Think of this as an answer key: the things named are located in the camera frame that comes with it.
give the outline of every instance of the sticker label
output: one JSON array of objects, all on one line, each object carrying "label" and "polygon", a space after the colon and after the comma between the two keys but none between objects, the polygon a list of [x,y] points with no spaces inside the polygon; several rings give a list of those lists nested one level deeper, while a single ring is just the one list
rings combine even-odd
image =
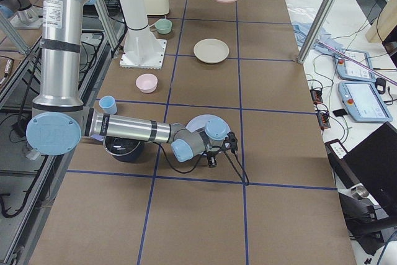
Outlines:
[{"label": "sticker label", "polygon": [[63,1],[43,1],[43,26],[62,28]]}]

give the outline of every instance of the metal pole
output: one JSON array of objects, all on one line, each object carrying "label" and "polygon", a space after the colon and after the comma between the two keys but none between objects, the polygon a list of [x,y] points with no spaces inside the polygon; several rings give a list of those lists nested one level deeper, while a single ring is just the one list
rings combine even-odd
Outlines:
[{"label": "metal pole", "polygon": [[320,8],[318,9],[318,13],[316,14],[313,24],[311,25],[308,32],[308,36],[306,37],[306,40],[302,45],[299,55],[297,57],[298,63],[305,62],[306,57],[309,55],[311,46],[313,46],[314,40],[317,38],[317,35],[321,27],[323,26],[324,21],[327,18],[328,13],[331,10],[334,2],[335,0],[323,0],[323,2],[321,3]]},{"label": "metal pole", "polygon": [[105,1],[97,0],[95,2],[95,8],[97,10],[99,20],[102,23],[102,26],[105,30],[107,39],[109,40],[110,46],[112,47],[112,49],[115,50],[115,56],[117,56],[118,55],[117,54],[118,49],[116,49],[117,45],[118,45],[117,35],[116,35],[115,30],[114,30],[112,23],[110,21],[109,12],[106,8]]},{"label": "metal pole", "polygon": [[14,43],[20,53],[29,54],[30,48],[20,36],[18,31],[11,25],[11,23],[0,13],[0,29],[7,35],[7,37]]}]

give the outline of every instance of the power strip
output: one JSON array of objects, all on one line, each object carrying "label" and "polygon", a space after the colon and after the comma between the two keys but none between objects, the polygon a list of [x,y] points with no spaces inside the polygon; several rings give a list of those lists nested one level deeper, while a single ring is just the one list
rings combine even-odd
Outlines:
[{"label": "power strip", "polygon": [[317,111],[316,115],[317,115],[318,125],[320,126],[320,128],[322,130],[331,128],[331,124],[329,124],[329,120],[326,118],[326,116],[321,111]]},{"label": "power strip", "polygon": [[323,93],[320,90],[310,89],[311,99],[313,104],[322,104],[323,98],[321,97]]}]

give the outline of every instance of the white table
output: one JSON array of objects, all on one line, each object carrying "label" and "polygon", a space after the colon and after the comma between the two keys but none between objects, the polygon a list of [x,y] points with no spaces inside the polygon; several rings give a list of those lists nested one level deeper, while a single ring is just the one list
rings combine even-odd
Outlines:
[{"label": "white table", "polygon": [[[314,17],[313,13],[318,10],[322,0],[285,0],[288,8],[296,9],[302,8],[303,11],[308,12],[307,16],[296,14],[290,10],[290,17],[292,21],[299,22],[312,22]],[[358,31],[361,26],[367,25],[368,22],[364,13],[361,11],[361,8],[357,4],[355,0],[336,0],[334,3],[328,18],[326,19],[323,28],[332,35],[332,38],[339,36],[350,35],[356,31]],[[369,29],[369,25],[366,26],[362,31],[360,31],[357,36],[353,35],[351,37],[346,38],[338,38],[336,41],[343,44],[344,47],[348,47],[352,50],[360,50],[369,52],[370,56],[378,56],[386,54],[385,49],[381,44],[377,43],[368,43],[365,38],[365,33]],[[330,86],[330,80],[327,80],[324,77],[319,76],[314,71],[313,60],[320,54],[315,50],[310,51],[309,56],[307,57],[304,67],[305,72],[308,74],[308,79],[311,79],[311,76],[314,79],[317,79],[323,83],[324,86]],[[391,61],[388,55],[383,55],[379,57],[371,58],[371,62],[374,68],[394,68],[395,66]],[[321,73],[329,78],[334,76],[335,67],[332,61],[332,58],[326,55],[323,55],[316,59],[315,61],[316,71]],[[382,74],[388,76],[393,80],[397,80],[397,72],[396,71],[382,71]],[[341,80],[335,75],[334,77],[334,85],[331,88],[326,88],[323,90],[323,100],[327,105],[330,111],[343,108],[343,103],[340,100],[337,91],[337,84],[341,82]],[[313,87],[318,87],[319,84],[314,83]],[[397,86],[391,86],[387,84],[386,86],[391,87],[391,95],[393,97],[397,97]],[[386,92],[382,95],[382,99],[384,101],[390,100],[388,93]],[[397,104],[395,103],[392,106],[388,106],[388,110],[392,114],[394,121],[393,124],[397,127]],[[359,144],[362,140],[364,140],[369,134],[371,134],[374,130],[376,130],[381,124],[363,124],[357,123],[352,120],[350,116],[345,116],[349,129],[349,137],[344,142],[344,146],[347,150],[353,149],[357,144]],[[324,142],[341,138],[343,135],[342,127],[335,122],[335,120],[331,119],[331,128],[326,129],[324,131],[323,140]],[[379,255],[382,251],[380,248],[375,257],[368,255],[364,252],[361,246],[355,241],[352,242],[352,246],[354,249],[355,257],[357,264],[363,264],[367,258],[372,258],[371,264],[376,264]],[[382,258],[381,265],[395,265],[397,264],[397,241],[391,242]]]}]

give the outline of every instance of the cloth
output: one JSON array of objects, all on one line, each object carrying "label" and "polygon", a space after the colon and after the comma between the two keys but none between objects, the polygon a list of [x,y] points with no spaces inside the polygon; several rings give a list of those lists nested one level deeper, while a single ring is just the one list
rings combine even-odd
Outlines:
[{"label": "cloth", "polygon": [[[306,36],[310,30],[312,23],[301,23],[301,22],[292,22],[293,31],[295,33],[295,39],[297,40],[297,44],[299,47],[303,45],[306,40]],[[341,51],[343,45],[341,43],[335,42],[331,38],[331,34],[329,34],[325,29],[321,28],[318,34],[318,40],[320,42],[329,45],[330,47],[334,48],[337,51]],[[327,48],[319,45],[318,43],[313,44],[313,48],[319,51],[322,54],[333,55],[334,53]]]}]

